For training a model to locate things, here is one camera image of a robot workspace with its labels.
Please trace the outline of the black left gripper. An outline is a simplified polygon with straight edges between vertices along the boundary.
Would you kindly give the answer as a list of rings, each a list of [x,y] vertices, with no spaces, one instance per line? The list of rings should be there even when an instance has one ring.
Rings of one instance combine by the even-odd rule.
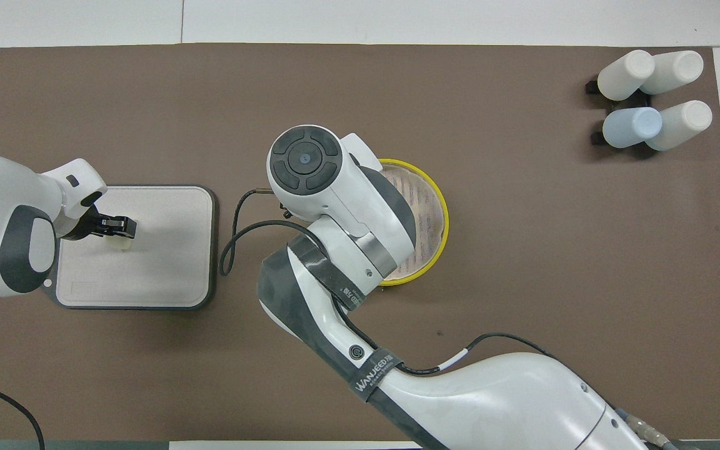
[[[134,239],[137,230],[136,223],[129,223],[126,216],[108,216],[101,214],[96,205],[93,204],[86,213],[78,220],[77,224],[61,239],[78,241],[92,234],[95,236],[119,236],[126,239]]]

